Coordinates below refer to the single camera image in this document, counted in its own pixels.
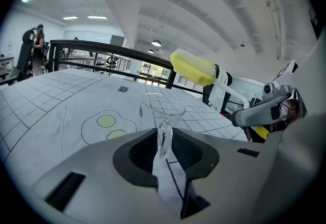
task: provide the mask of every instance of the glass stem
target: glass stem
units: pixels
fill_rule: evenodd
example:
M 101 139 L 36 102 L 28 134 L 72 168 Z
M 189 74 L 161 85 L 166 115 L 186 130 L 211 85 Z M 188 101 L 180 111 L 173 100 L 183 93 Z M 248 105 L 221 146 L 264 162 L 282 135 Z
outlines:
M 172 140 L 172 135 L 172 127 L 169 121 L 166 118 L 163 118 L 163 121 L 159 124 L 157 130 L 157 144 L 158 149 L 160 150 L 160 157 L 166 155 Z

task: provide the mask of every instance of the table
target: table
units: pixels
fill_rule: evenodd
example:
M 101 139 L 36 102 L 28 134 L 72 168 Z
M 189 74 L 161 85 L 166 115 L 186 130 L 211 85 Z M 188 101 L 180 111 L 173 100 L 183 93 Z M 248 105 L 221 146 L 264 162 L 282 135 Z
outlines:
M 66 69 L 0 91 L 1 159 L 12 178 L 31 186 L 82 147 L 137 131 L 140 96 L 150 92 L 171 95 L 185 106 L 177 127 L 247 141 L 241 128 L 183 90 Z M 106 115 L 115 118 L 110 128 L 100 126 Z
M 0 77 L 6 79 L 6 76 L 11 76 L 14 68 L 14 57 L 2 57 L 0 58 Z

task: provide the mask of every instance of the black chair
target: black chair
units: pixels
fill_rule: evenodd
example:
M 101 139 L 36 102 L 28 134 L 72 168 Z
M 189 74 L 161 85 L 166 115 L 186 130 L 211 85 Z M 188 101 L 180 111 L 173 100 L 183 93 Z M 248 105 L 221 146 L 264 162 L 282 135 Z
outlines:
M 5 80 L 0 81 L 0 86 L 4 84 L 11 85 L 14 81 L 22 81 L 26 77 L 27 64 L 31 56 L 31 51 L 34 42 L 34 31 L 33 29 L 28 30 L 22 36 L 22 45 L 20 48 L 20 54 L 17 62 L 17 66 L 14 67 L 11 76 Z

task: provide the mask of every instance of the window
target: window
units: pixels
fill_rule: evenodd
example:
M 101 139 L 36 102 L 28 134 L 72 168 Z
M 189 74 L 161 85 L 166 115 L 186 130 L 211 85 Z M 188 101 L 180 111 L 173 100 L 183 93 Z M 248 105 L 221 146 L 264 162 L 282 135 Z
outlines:
M 143 62 L 141 66 L 141 73 L 148 74 L 148 70 L 151 64 Z
M 171 73 L 170 69 L 157 66 L 154 64 L 142 62 L 141 75 L 168 79 L 170 73 Z
M 163 74 L 162 74 L 162 78 L 168 79 L 170 73 L 171 73 L 171 70 L 170 69 L 164 68 Z

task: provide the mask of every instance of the yellow circle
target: yellow circle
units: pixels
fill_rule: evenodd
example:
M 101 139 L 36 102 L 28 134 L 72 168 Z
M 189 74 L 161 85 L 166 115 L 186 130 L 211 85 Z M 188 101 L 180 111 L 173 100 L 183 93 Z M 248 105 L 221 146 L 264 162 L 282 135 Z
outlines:
M 116 138 L 116 137 L 119 137 L 119 136 L 123 136 L 127 134 L 125 131 L 122 131 L 122 130 L 115 130 L 113 132 L 111 132 L 108 136 L 107 136 L 107 140 L 109 139 L 113 139 L 113 138 Z
M 97 124 L 102 127 L 111 127 L 116 123 L 113 116 L 101 116 L 97 118 Z

